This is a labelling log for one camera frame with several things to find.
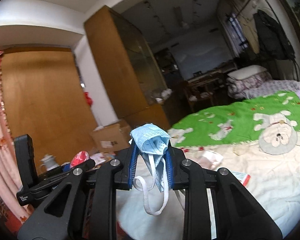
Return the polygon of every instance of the silver bolt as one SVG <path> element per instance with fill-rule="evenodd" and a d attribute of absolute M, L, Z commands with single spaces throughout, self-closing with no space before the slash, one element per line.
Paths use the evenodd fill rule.
<path fill-rule="evenodd" d="M 189 160 L 189 159 L 184 159 L 183 161 L 182 161 L 182 164 L 184 165 L 184 166 L 190 166 L 191 165 L 191 160 Z"/>
<path fill-rule="evenodd" d="M 76 176 L 80 175 L 81 173 L 82 173 L 82 169 L 80 169 L 80 168 L 76 168 L 73 170 L 73 174 Z"/>
<path fill-rule="evenodd" d="M 221 175 L 228 175 L 229 174 L 229 171 L 226 168 L 221 168 L 219 170 L 219 172 L 220 172 Z"/>
<path fill-rule="evenodd" d="M 114 160 L 110 161 L 110 164 L 112 166 L 118 166 L 120 164 L 120 161 L 118 159 L 114 159 Z"/>

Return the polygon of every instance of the label on cardboard box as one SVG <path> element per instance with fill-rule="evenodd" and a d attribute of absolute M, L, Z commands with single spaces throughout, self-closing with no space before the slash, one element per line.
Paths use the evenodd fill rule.
<path fill-rule="evenodd" d="M 113 148 L 111 141 L 100 141 L 101 147 L 103 148 Z"/>

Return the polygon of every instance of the hanging jacket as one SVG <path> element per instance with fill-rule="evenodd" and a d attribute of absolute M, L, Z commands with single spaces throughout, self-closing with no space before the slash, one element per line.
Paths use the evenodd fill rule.
<path fill-rule="evenodd" d="M 258 10 L 253 18 L 258 32 L 260 51 L 275 59 L 294 60 L 293 47 L 282 26 L 262 10 Z"/>

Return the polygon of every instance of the wooden cabinet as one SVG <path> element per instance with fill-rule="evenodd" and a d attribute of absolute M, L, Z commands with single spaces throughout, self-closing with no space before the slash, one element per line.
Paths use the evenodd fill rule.
<path fill-rule="evenodd" d="M 170 127 L 156 98 L 167 88 L 142 33 L 107 6 L 84 24 L 89 45 L 118 118 L 133 128 L 152 122 Z"/>

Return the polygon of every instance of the wooden door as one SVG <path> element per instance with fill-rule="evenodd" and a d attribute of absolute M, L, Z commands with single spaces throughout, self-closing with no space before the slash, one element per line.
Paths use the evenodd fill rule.
<path fill-rule="evenodd" d="M 32 137 L 38 173 L 45 154 L 62 164 L 94 147 L 89 132 L 97 123 L 70 49 L 8 49 L 1 68 L 8 125 L 13 137 Z"/>
<path fill-rule="evenodd" d="M 103 85 L 118 118 L 148 107 L 109 8 L 103 6 L 84 23 L 84 28 Z"/>

